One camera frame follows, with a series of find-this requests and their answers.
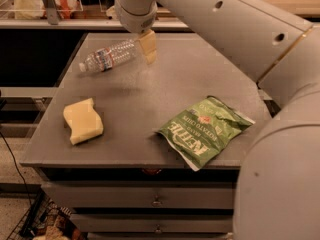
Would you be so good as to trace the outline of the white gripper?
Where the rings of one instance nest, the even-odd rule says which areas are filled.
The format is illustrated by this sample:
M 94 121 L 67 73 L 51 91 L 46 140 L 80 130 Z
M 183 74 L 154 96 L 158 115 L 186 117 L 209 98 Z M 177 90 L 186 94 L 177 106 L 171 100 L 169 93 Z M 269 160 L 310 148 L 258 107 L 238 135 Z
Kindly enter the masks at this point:
M 115 0 L 115 8 L 111 6 L 106 11 L 108 19 L 115 19 L 117 15 L 129 32 L 143 33 L 138 37 L 138 42 L 148 64 L 152 64 L 157 55 L 156 35 L 149 30 L 155 22 L 157 9 L 154 0 Z

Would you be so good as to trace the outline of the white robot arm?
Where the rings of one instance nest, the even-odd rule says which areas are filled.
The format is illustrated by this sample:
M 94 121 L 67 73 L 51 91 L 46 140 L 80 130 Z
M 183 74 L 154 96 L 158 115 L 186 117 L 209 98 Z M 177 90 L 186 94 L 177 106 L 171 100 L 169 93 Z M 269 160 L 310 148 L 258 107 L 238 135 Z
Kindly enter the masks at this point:
M 279 106 L 254 137 L 235 195 L 234 240 L 320 240 L 319 29 L 262 0 L 115 0 L 131 32 L 162 5 Z

